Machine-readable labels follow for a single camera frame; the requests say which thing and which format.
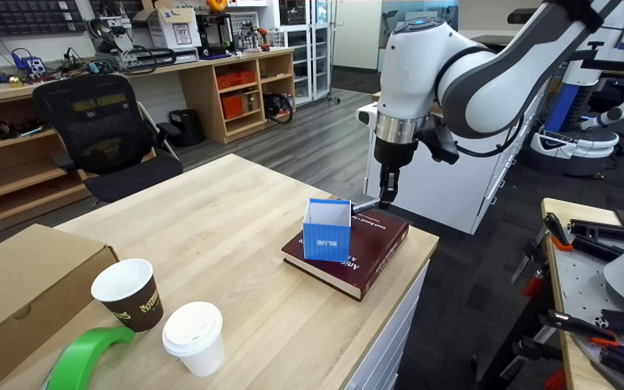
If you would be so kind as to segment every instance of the chair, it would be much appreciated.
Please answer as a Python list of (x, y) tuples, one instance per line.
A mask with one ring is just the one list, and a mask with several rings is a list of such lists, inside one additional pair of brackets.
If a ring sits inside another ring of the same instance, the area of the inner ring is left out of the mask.
[(116, 201), (182, 174), (182, 162), (121, 76), (42, 84), (35, 109), (61, 134), (72, 166), (101, 201)]

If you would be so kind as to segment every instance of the brown paper cup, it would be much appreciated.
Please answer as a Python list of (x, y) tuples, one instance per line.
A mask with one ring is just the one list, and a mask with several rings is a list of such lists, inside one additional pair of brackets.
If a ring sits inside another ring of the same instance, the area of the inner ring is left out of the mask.
[(155, 266), (143, 258), (120, 259), (104, 268), (94, 279), (91, 294), (135, 332), (152, 329), (162, 318)]

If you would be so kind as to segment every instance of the paper cup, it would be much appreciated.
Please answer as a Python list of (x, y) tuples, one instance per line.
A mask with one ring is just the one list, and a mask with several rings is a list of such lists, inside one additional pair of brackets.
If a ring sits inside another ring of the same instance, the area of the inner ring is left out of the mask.
[(223, 316), (209, 301), (178, 307), (162, 328), (162, 346), (197, 377), (209, 377), (223, 364)]
[(128, 258), (104, 268), (91, 284), (91, 294), (126, 328), (152, 329), (162, 316), (162, 304), (152, 263)]

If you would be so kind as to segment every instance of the floor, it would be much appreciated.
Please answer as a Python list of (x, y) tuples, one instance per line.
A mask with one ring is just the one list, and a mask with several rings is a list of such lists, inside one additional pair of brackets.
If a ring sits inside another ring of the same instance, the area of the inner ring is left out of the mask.
[[(178, 153), (189, 169), (223, 153), (239, 153), (340, 198), (364, 201), (368, 134), (354, 120), (354, 111), (370, 102), (370, 94), (335, 89), (335, 95), (340, 97), (339, 104), (324, 99), (304, 107), (288, 125), (271, 124), (266, 132), (232, 146), (206, 141), (182, 148)], [(624, 207), (624, 159), (603, 179), (564, 177), (518, 164), (509, 171), (496, 205), (475, 236), (412, 219), (414, 226), (438, 233), (440, 245), (427, 273), (397, 387), (475, 387), (478, 374), (470, 358), (479, 356), (482, 362), (488, 362), (525, 304), (523, 284), (511, 285), (509, 276), (523, 246), (538, 231), (545, 198)], [(94, 201), (78, 201), (38, 219), (38, 224), (56, 226), (91, 207), (95, 207)], [(25, 226), (0, 231), (0, 241), (19, 228)], [(556, 368), (557, 364), (551, 362), (529, 364), (511, 387), (543, 387)]]

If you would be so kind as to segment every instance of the cup lid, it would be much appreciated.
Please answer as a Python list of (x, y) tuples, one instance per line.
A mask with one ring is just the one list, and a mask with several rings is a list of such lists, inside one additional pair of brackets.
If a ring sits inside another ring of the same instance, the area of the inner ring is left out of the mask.
[(223, 329), (222, 310), (209, 301), (191, 301), (178, 307), (162, 328), (162, 345), (176, 358), (209, 349)]

